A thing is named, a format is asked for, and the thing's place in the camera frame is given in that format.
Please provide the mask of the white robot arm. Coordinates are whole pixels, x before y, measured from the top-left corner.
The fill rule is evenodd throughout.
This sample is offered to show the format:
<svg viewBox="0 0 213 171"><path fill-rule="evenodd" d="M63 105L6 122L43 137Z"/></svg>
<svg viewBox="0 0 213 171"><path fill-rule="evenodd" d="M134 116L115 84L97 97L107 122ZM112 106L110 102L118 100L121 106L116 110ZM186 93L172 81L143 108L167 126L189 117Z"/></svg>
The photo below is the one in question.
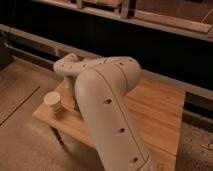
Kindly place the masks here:
<svg viewBox="0 0 213 171"><path fill-rule="evenodd" d="M78 60L69 54L53 65L69 80L83 120L106 171L156 171L124 96L141 78L132 57Z"/></svg>

